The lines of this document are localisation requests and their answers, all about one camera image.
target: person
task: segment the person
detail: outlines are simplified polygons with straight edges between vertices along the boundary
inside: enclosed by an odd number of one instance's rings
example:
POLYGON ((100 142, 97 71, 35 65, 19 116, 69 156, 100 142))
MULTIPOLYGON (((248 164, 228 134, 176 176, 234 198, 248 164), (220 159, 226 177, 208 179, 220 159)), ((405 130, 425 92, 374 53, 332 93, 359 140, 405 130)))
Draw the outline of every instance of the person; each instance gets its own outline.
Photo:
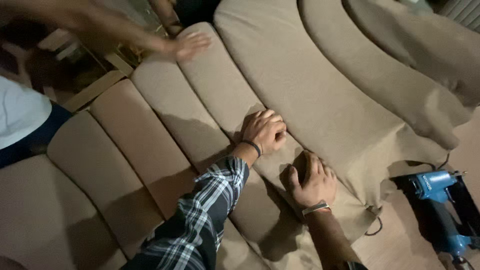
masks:
POLYGON ((0 169, 46 151, 72 116, 35 90, 0 76, 0 169))
MULTIPOLYGON (((180 198, 173 217, 154 229, 122 269, 215 269, 225 220, 235 208, 249 169, 261 155, 284 145, 286 130, 282 117, 273 110, 257 112, 231 155, 195 179, 193 192, 180 198)), ((300 181, 296 168, 290 166, 286 188, 304 209, 323 269, 366 269, 329 208, 335 200, 335 173, 313 153, 304 153, 308 162, 305 179, 300 181)))
POLYGON ((176 36, 184 27, 199 22, 213 23, 220 0, 149 0, 166 31, 176 36))
POLYGON ((105 40, 110 39, 186 61, 211 43, 206 33, 191 33, 178 40, 147 33, 120 12, 94 0, 0 0, 2 9, 65 28, 97 50, 105 50, 105 40))
MULTIPOLYGON (((0 11, 9 18, 18 14, 51 23, 84 38, 96 36, 93 40, 99 50, 105 49, 106 39, 113 39, 186 61, 210 45, 205 33, 191 33, 179 40, 149 34, 93 0, 0 0, 0 11)), ((46 96, 0 76, 0 168, 44 152, 70 117, 71 113, 51 105, 46 96)))

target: wrist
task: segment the wrist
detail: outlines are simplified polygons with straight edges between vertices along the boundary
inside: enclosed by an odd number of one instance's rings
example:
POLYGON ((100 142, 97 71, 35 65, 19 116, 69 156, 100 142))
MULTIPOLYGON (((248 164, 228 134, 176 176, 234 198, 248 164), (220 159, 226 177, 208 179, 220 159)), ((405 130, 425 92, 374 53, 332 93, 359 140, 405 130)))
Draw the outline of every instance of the wrist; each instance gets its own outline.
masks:
POLYGON ((304 218, 307 221, 307 224, 311 222, 317 224, 319 221, 333 218, 333 213, 331 210, 317 210, 306 214, 304 218))
POLYGON ((242 159, 250 168, 257 160, 258 152, 252 145, 242 142, 233 149, 232 156, 242 159))

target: silver bangle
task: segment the silver bangle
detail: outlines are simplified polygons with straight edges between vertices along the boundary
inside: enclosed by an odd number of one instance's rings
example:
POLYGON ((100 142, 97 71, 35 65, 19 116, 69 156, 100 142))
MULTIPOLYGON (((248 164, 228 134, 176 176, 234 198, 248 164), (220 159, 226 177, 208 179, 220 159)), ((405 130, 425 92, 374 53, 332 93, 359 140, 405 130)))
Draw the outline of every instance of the silver bangle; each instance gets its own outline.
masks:
POLYGON ((330 206, 327 204, 327 202, 324 201, 324 200, 321 200, 318 204, 316 204, 312 207, 308 207, 307 209, 304 209, 301 213, 303 214, 303 216, 305 216, 306 214, 310 214, 310 213, 315 212, 316 210, 322 209, 322 208, 328 208, 330 211, 332 211, 330 209, 330 206))

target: white shirt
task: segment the white shirt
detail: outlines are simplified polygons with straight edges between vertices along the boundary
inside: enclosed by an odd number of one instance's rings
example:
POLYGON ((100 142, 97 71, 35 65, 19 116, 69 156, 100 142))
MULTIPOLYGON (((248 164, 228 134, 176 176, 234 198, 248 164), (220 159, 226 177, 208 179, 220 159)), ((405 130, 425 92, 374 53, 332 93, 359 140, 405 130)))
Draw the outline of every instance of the white shirt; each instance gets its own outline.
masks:
POLYGON ((46 96, 0 76, 0 149, 32 133, 51 111, 46 96))

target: black pants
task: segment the black pants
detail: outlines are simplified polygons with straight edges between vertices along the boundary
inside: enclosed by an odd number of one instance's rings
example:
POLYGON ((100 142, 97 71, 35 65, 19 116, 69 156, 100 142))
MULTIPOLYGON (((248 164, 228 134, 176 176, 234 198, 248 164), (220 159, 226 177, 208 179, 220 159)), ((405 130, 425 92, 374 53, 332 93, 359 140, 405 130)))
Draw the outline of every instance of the black pants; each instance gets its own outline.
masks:
POLYGON ((177 0, 175 13, 184 27, 199 22, 213 22, 213 14, 220 0, 177 0))
POLYGON ((29 157, 45 153, 57 130, 72 114, 60 105, 52 105, 47 120, 20 141, 0 149, 0 169, 29 157))

